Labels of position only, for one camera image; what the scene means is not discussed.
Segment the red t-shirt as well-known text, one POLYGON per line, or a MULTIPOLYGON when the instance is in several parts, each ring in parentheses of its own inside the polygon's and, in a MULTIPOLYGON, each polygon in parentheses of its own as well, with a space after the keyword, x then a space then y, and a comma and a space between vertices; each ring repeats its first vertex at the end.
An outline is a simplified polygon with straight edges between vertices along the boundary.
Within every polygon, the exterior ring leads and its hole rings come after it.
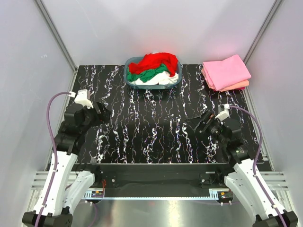
POLYGON ((171 76, 174 76, 178 67, 178 59, 167 52, 146 54, 139 63, 130 63, 128 68, 132 74, 140 74, 143 71, 157 69, 162 64, 166 66, 171 76))

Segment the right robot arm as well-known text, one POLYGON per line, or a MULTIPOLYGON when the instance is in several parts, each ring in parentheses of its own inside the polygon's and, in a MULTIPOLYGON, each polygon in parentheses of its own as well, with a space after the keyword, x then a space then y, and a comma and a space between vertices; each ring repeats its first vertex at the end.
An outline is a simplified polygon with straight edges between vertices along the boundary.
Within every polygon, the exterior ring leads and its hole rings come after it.
POLYGON ((207 111, 188 119, 196 136, 209 136, 219 143, 227 166, 202 182, 229 188, 250 215, 254 227, 295 227, 298 217, 287 211, 272 193, 244 144, 241 127, 221 112, 207 111))

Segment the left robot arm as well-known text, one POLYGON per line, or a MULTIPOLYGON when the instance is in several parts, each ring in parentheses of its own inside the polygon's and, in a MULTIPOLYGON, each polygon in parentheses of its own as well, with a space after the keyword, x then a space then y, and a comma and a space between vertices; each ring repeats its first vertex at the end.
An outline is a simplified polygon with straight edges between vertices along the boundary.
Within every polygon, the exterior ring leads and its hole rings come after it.
POLYGON ((97 164, 86 163, 78 170, 73 183, 68 180, 85 143, 85 135, 92 127, 110 121, 111 112, 101 102, 91 108, 82 104, 67 106, 64 121, 54 138, 51 166, 33 211, 25 212, 22 223, 27 227, 69 227, 73 213, 89 187, 102 183, 97 164))

